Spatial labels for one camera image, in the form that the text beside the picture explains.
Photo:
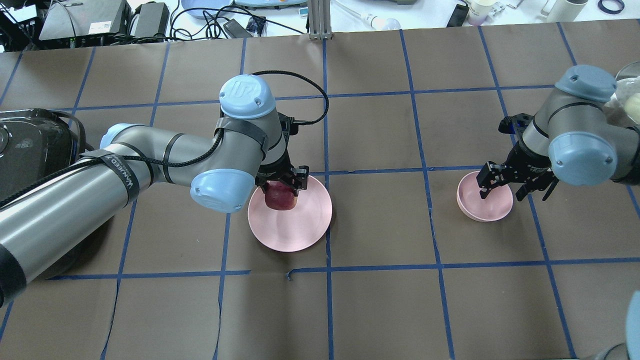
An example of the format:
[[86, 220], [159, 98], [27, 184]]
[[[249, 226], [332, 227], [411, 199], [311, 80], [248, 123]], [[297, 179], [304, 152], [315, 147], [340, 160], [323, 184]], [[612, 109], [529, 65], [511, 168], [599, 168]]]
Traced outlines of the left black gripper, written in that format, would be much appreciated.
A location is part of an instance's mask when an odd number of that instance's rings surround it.
[[276, 161], [261, 164], [258, 168], [254, 184], [262, 188], [267, 182], [281, 182], [291, 188], [295, 197], [300, 191], [306, 191], [310, 167], [308, 165], [293, 166], [288, 150], [285, 150]]

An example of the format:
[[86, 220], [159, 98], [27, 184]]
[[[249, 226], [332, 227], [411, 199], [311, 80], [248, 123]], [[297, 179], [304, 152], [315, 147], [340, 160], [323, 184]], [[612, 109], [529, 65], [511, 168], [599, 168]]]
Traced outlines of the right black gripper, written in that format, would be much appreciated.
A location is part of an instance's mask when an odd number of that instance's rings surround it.
[[550, 158], [533, 152], [523, 140], [516, 142], [503, 164], [487, 161], [478, 171], [476, 180], [482, 200], [487, 199], [493, 189], [510, 183], [523, 183], [515, 194], [518, 202], [533, 192], [546, 191], [542, 197], [544, 202], [558, 185]]

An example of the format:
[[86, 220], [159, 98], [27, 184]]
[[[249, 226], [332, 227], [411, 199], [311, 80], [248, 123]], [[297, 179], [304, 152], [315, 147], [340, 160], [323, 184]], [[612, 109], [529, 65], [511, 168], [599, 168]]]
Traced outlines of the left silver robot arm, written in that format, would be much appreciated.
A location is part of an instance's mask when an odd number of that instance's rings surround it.
[[277, 111], [262, 71], [237, 75], [219, 92], [212, 137], [119, 123], [99, 148], [1, 201], [1, 304], [157, 182], [190, 187], [194, 202], [222, 214], [243, 209], [254, 187], [307, 189], [290, 136], [307, 121]]

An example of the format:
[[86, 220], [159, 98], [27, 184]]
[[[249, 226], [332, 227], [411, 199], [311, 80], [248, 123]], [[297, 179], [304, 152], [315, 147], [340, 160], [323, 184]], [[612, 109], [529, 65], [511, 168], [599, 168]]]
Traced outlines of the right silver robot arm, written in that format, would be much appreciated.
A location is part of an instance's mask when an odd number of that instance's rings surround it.
[[570, 67], [533, 115], [504, 117], [500, 133], [517, 137], [505, 162], [488, 161], [477, 174], [478, 193], [518, 183], [518, 201], [535, 191], [548, 199], [558, 183], [595, 186], [611, 181], [639, 184], [639, 126], [608, 123], [605, 104], [615, 78], [589, 64]]

